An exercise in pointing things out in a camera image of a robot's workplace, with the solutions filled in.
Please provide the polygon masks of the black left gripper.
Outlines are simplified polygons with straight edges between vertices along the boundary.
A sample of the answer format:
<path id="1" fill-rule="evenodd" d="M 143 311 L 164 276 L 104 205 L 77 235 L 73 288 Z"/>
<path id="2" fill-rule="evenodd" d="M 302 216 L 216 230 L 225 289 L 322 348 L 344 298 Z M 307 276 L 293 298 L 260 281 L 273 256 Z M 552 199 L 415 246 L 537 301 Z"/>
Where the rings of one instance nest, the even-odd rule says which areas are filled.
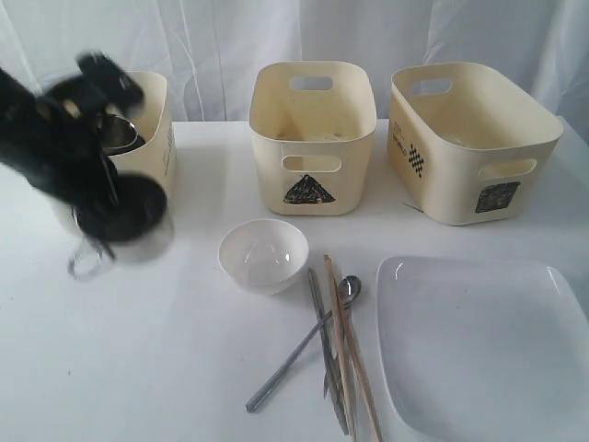
<path id="1" fill-rule="evenodd" d="M 36 98 L 36 129 L 43 134 L 92 133 L 98 117 L 113 107 L 124 115 L 144 106 L 144 90 L 103 52 L 82 52 L 79 72 Z"/>

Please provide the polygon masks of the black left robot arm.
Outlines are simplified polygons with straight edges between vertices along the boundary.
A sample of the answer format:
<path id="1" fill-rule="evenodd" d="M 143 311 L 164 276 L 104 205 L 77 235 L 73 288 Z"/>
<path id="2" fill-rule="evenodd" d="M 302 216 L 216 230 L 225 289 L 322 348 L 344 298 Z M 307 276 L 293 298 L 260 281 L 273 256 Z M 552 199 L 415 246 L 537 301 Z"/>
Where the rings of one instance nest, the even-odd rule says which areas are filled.
<path id="1" fill-rule="evenodd" d="M 1 161 L 70 209 L 87 237 L 144 238 L 167 212 L 176 166 L 167 80 L 82 52 L 40 94 L 1 74 Z"/>

